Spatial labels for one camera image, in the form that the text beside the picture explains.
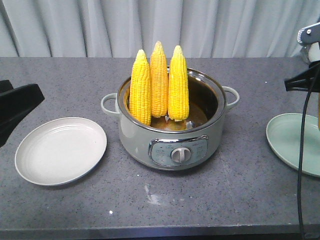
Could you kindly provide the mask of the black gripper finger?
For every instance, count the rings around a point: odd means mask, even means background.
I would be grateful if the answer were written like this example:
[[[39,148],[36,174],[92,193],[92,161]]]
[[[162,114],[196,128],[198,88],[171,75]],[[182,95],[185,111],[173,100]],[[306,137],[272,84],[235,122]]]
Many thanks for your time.
[[[45,99],[38,84],[13,88],[0,82],[0,145],[4,146],[17,125]]]
[[[320,92],[320,67],[313,66],[299,75],[284,81],[285,90]]]

